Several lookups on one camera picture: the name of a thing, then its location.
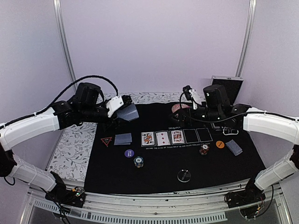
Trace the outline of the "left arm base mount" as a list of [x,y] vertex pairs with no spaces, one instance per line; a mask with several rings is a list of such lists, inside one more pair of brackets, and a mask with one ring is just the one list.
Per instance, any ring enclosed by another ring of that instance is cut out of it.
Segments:
[[56,185],[51,191],[46,192],[45,199],[57,204],[82,208],[86,197],[85,190],[78,186],[67,189],[64,181],[58,174],[52,171],[50,171],[50,173],[55,178]]

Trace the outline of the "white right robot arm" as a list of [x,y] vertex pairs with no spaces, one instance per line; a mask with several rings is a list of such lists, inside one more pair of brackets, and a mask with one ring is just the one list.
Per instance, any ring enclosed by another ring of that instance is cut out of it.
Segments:
[[252,203],[260,192],[272,184],[282,181],[299,170],[299,119],[274,112],[261,110],[246,104],[232,105],[224,86],[214,84],[203,89],[201,98],[195,89],[183,87],[181,96],[190,101],[191,108],[179,107],[176,114],[179,122],[192,124],[201,122],[212,126],[245,131],[251,136],[261,134],[265,137],[259,146],[266,144],[262,152],[273,147],[290,146],[283,150],[286,154],[269,167],[259,171],[247,183],[242,192],[242,200]]

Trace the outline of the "three of diamonds card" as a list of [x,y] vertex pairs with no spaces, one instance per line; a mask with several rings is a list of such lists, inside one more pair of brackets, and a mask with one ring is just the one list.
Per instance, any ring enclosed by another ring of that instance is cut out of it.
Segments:
[[156,132],[156,140],[158,146],[170,145],[169,135],[167,131]]

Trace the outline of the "triangular all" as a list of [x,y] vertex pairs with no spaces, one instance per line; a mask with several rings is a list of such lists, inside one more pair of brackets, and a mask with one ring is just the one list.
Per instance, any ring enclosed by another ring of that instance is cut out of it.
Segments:
[[105,138],[101,138],[100,140],[106,147],[108,147],[112,139],[113,139],[112,137],[105,137]]

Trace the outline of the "stack of poker chips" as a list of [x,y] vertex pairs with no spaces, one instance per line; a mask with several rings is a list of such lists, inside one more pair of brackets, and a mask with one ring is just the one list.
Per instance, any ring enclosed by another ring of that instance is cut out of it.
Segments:
[[142,168],[143,165],[144,165],[144,160],[141,156],[137,156],[134,158],[134,165],[137,167],[137,168]]

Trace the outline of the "blue playing card deck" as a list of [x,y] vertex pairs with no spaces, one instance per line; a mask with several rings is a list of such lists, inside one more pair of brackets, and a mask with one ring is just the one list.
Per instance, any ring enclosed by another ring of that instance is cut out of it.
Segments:
[[139,118],[137,107],[134,103],[116,111],[117,117],[125,121],[133,121]]

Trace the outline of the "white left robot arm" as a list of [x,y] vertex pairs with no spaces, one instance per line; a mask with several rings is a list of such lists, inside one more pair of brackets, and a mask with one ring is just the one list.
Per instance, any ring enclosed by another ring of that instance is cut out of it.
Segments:
[[47,192],[60,203],[69,199],[69,191],[59,175],[43,171],[25,162],[12,151],[13,147],[44,133],[64,130],[72,125],[85,122],[111,125],[117,119],[117,111],[132,104],[128,95],[116,94],[105,99],[101,88],[83,82],[90,76],[75,81],[75,94],[67,101],[55,98],[44,109],[0,125],[0,176],[19,179],[28,185],[35,185]]

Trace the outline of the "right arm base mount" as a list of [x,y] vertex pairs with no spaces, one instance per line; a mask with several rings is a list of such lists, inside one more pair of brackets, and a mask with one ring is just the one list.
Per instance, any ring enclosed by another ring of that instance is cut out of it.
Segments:
[[254,219],[259,215],[259,212],[266,199],[263,190],[260,190],[255,184],[254,178],[251,178],[241,191],[230,191],[224,196],[224,201],[229,208],[257,203],[255,209],[241,209],[241,215],[246,219]]

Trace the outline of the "purple small blind button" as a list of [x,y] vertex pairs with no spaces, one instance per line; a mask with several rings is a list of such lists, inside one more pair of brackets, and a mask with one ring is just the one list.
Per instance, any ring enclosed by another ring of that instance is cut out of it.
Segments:
[[134,151],[132,150],[132,149],[128,149],[128,150],[126,150],[125,152],[124,152],[124,155],[125,155],[125,157],[127,157],[127,158],[131,158],[131,157],[133,157],[134,156]]

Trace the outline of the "orange big blind button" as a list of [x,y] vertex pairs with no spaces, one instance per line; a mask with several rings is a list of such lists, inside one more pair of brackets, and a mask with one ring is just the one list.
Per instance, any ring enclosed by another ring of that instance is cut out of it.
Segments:
[[225,147],[225,143],[223,141],[216,141],[215,145],[219,148],[219,149],[223,149]]

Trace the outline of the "queen of spades card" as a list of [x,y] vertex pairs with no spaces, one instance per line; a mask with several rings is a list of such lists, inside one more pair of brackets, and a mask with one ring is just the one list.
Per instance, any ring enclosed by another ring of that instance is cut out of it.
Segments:
[[142,132],[141,133],[141,144],[142,147],[154,146],[155,138],[153,132]]

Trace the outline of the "king of diamonds card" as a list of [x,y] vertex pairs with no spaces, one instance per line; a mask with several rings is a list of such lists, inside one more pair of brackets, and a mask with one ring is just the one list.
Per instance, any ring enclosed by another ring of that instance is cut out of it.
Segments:
[[172,144],[184,144],[184,136],[182,130],[171,131],[171,142]]

